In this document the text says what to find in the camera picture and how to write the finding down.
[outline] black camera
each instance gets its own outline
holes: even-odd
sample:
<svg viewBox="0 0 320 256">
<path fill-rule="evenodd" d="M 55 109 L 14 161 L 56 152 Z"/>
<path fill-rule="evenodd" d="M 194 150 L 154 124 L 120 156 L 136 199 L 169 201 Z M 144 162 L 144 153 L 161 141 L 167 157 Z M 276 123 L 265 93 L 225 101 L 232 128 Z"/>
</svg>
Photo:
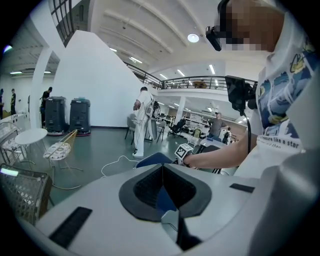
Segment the black camera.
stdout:
<svg viewBox="0 0 320 256">
<path fill-rule="evenodd" d="M 246 102 L 248 107 L 252 110 L 257 108 L 256 103 L 256 89 L 257 83 L 251 85 L 245 82 L 244 78 L 227 75 L 225 77 L 226 88 L 228 91 L 229 102 L 232 104 L 232 108 L 240 112 L 243 116 L 246 109 Z"/>
<path fill-rule="evenodd" d="M 220 36 L 219 34 L 215 31 L 214 26 L 207 26 L 205 29 L 205 37 L 206 39 L 209 40 L 209 42 L 212 44 L 214 49 L 218 52 L 221 51 L 222 47 L 220 44 Z"/>
</svg>

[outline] black rubber pad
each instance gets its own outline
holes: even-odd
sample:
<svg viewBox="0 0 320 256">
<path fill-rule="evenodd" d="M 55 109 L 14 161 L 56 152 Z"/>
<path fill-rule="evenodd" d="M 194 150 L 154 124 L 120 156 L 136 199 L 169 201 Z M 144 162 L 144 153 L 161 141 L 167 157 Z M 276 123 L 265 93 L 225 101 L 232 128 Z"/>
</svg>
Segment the black rubber pad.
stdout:
<svg viewBox="0 0 320 256">
<path fill-rule="evenodd" d="M 246 186 L 246 185 L 241 185 L 237 183 L 233 183 L 230 188 L 235 189 L 235 190 L 241 190 L 244 192 L 252 193 L 255 188 L 253 186 Z"/>
<path fill-rule="evenodd" d="M 91 209 L 78 207 L 61 223 L 49 238 L 56 244 L 67 249 L 91 212 Z"/>
</svg>

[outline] white cable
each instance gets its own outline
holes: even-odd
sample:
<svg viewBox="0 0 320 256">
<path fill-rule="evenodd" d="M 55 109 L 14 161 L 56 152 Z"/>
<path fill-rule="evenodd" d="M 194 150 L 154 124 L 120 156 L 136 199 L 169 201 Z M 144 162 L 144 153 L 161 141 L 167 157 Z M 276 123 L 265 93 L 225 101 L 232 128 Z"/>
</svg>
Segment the white cable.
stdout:
<svg viewBox="0 0 320 256">
<path fill-rule="evenodd" d="M 139 162 L 139 161 L 136 161 L 136 160 L 130 160 L 130 159 L 128 159 L 125 155 L 122 155 L 122 156 L 119 157 L 119 159 L 118 159 L 117 161 L 111 162 L 111 163 L 107 163 L 104 167 L 102 167 L 101 173 L 102 173 L 103 176 L 102 176 L 101 178 L 107 177 L 107 176 L 104 174 L 103 169 L 104 169 L 106 166 L 109 166 L 109 165 L 112 165 L 112 164 L 115 164 L 115 163 L 119 162 L 120 158 L 122 158 L 122 157 L 126 158 L 126 159 L 127 159 L 128 161 L 130 161 L 130 162 Z"/>
</svg>

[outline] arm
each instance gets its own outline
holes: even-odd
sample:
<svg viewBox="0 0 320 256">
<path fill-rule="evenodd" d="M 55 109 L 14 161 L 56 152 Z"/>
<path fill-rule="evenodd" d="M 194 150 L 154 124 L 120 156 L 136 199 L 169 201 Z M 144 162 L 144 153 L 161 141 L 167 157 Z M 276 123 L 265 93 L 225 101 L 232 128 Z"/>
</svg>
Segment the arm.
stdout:
<svg viewBox="0 0 320 256">
<path fill-rule="evenodd" d="M 257 136 L 251 134 L 251 150 L 257 145 Z M 184 159 L 186 165 L 197 168 L 230 168 L 239 166 L 248 155 L 248 133 L 236 143 L 221 149 L 191 154 Z"/>
<path fill-rule="evenodd" d="M 226 124 L 226 122 L 222 122 L 222 127 L 221 127 L 221 129 L 226 129 L 226 130 L 228 130 L 228 128 L 229 128 L 229 126 Z"/>
<path fill-rule="evenodd" d="M 212 126 L 213 122 L 214 122 L 214 119 L 208 120 L 208 124 L 209 124 L 210 126 Z"/>
</svg>

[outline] black cable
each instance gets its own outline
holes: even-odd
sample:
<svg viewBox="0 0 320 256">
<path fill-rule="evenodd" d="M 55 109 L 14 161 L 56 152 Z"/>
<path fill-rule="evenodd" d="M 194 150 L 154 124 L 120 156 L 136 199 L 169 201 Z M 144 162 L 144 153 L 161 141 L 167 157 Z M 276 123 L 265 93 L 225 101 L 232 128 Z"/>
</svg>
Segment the black cable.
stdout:
<svg viewBox="0 0 320 256">
<path fill-rule="evenodd" d="M 244 117 L 246 118 L 246 124 L 248 126 L 248 155 L 251 151 L 251 125 L 249 119 L 247 118 L 246 114 L 243 113 Z"/>
</svg>

